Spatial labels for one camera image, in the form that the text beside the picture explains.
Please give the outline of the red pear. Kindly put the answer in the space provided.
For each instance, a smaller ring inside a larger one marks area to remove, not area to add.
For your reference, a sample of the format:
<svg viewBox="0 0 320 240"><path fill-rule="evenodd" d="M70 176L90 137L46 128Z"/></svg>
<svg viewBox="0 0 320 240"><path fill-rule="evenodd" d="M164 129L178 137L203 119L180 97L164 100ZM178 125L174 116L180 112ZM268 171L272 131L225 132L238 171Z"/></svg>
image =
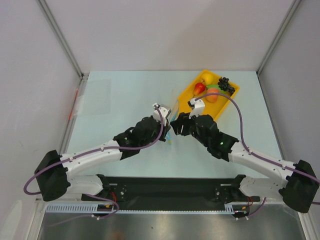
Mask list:
<svg viewBox="0 0 320 240"><path fill-rule="evenodd" d="M198 96L206 90L206 86L202 82L198 82L195 84L193 89L193 95Z"/></svg>

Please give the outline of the peach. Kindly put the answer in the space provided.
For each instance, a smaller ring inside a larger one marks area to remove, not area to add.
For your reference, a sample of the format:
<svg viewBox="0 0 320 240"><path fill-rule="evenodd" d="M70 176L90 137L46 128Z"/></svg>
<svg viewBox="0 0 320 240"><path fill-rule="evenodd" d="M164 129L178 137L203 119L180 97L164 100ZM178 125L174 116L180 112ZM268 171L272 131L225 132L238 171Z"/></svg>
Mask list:
<svg viewBox="0 0 320 240"><path fill-rule="evenodd" d="M208 88L206 91L207 96L205 97L206 100L210 103L215 103L218 100L219 95L219 89L215 87Z"/></svg>

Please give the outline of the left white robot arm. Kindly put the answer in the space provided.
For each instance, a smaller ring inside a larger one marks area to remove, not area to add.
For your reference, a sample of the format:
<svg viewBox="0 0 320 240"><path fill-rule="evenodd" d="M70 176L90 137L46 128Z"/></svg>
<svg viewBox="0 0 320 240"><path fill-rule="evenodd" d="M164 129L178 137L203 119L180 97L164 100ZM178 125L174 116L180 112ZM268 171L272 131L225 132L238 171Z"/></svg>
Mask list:
<svg viewBox="0 0 320 240"><path fill-rule="evenodd" d="M58 154L56 150L47 152L34 171L42 199L50 202L65 194L81 194L85 198L92 195L99 200L107 199L110 187L102 174L80 173L101 164L135 156L157 141L164 142L169 129L166 117L149 116L98 147L65 155Z"/></svg>

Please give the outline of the clear zip top bag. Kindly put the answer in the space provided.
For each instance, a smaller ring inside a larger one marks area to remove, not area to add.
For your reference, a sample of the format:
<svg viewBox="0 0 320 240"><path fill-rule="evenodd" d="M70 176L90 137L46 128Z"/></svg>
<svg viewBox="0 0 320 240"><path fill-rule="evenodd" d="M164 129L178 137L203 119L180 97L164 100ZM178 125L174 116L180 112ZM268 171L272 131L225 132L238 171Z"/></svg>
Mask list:
<svg viewBox="0 0 320 240"><path fill-rule="evenodd" d="M171 113L169 115L169 118L168 118L168 123L170 124L171 122L173 122L177 116L178 116L178 113L179 113L179 100L176 99L174 104L171 105L170 109L171 109ZM165 136L165 139L166 139L166 142L171 145L172 144L172 137L171 137L171 132L170 130L166 133L166 136Z"/></svg>

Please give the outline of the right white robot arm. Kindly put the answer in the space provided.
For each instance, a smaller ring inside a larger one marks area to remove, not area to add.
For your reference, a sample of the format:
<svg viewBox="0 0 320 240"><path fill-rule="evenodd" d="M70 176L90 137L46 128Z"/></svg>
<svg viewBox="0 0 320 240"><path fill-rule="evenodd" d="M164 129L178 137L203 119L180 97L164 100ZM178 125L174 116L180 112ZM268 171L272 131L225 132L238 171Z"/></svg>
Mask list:
<svg viewBox="0 0 320 240"><path fill-rule="evenodd" d="M264 178L242 177L240 183L230 188L231 196L242 201L249 195L282 200L291 209L307 213L319 189L312 166L304 161L258 157L249 152L243 143L218 129L210 115L190 117L181 113L170 124L176 135L191 135L215 158L248 167Z"/></svg>

